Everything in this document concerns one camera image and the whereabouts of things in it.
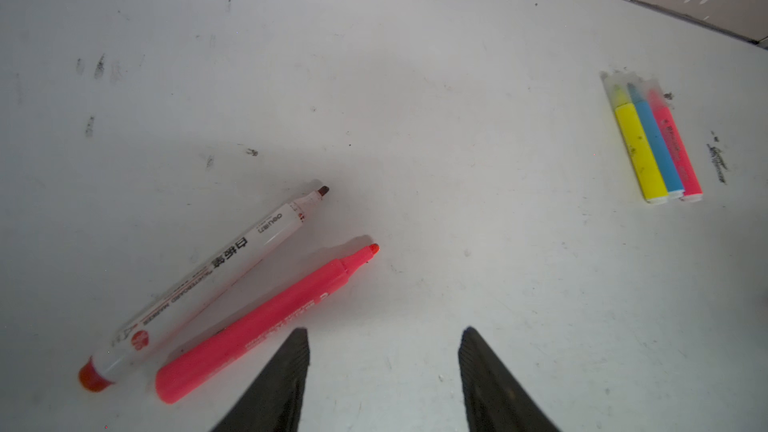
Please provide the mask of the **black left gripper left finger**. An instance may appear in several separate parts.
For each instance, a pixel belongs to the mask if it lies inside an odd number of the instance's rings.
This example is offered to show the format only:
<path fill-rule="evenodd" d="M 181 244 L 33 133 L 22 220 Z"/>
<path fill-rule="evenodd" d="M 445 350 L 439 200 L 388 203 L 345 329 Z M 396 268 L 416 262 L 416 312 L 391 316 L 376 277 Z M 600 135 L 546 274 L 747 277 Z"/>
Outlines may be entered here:
<path fill-rule="evenodd" d="M 296 432 L 310 347 L 306 328 L 295 328 L 214 432 Z"/>

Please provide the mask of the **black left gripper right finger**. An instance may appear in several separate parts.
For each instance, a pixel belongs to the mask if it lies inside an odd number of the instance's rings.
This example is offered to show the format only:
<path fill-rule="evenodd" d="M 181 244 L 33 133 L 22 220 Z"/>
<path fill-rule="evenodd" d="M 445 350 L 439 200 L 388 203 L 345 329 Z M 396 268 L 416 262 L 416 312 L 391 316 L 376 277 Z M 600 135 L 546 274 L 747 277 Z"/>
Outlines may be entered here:
<path fill-rule="evenodd" d="M 458 362 L 471 431 L 559 431 L 473 327 L 462 333 Z"/>

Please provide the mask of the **pink highlighter pen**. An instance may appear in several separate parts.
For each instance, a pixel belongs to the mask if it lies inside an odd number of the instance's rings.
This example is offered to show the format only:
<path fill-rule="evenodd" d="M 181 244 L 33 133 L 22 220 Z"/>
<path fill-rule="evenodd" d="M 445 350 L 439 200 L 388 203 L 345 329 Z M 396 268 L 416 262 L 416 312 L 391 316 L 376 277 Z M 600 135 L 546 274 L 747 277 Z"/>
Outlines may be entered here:
<path fill-rule="evenodd" d="M 310 308 L 345 286 L 380 247 L 371 244 L 334 259 L 181 356 L 155 377 L 161 401 L 174 404 Z"/>

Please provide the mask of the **white marker pen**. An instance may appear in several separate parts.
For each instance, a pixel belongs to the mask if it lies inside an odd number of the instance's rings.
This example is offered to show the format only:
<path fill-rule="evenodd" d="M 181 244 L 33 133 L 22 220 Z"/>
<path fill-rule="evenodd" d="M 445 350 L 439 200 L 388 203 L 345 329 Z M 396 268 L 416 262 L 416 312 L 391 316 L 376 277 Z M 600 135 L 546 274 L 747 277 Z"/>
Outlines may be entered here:
<path fill-rule="evenodd" d="M 78 372 L 81 386 L 101 392 L 128 374 L 291 237 L 328 192 L 322 186 L 284 203 L 153 299 L 91 354 Z"/>

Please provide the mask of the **pink-red highlighter pen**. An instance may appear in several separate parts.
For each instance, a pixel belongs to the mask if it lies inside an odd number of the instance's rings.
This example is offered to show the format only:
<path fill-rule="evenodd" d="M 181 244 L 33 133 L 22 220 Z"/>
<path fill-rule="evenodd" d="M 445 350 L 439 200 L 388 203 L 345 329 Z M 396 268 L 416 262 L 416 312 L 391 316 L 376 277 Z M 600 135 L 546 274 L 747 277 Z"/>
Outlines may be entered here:
<path fill-rule="evenodd" d="M 655 79 L 647 80 L 643 86 L 651 111 L 682 184 L 683 192 L 680 199 L 685 202 L 702 200 L 702 188 L 658 81 Z"/>

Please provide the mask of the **yellow highlighter pen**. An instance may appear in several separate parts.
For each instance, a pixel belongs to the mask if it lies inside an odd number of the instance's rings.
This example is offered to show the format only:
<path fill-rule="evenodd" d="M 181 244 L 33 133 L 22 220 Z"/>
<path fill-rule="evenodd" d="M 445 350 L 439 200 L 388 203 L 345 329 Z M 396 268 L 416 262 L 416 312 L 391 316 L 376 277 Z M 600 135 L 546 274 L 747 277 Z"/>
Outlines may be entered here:
<path fill-rule="evenodd" d="M 636 106 L 631 99 L 626 75 L 601 72 L 600 77 L 643 199 L 652 205 L 666 203 L 668 190 Z"/>

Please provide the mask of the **blue highlighter pen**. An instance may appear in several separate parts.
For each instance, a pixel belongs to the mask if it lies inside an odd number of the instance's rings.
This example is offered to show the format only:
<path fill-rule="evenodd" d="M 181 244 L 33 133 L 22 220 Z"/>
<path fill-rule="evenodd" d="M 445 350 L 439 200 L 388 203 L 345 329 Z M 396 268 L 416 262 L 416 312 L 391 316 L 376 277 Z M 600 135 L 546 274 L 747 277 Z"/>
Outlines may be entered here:
<path fill-rule="evenodd" d="M 627 87 L 664 180 L 668 196 L 671 199 L 680 199 L 683 196 L 684 186 L 653 115 L 642 79 L 636 74 L 631 73 L 628 76 Z"/>

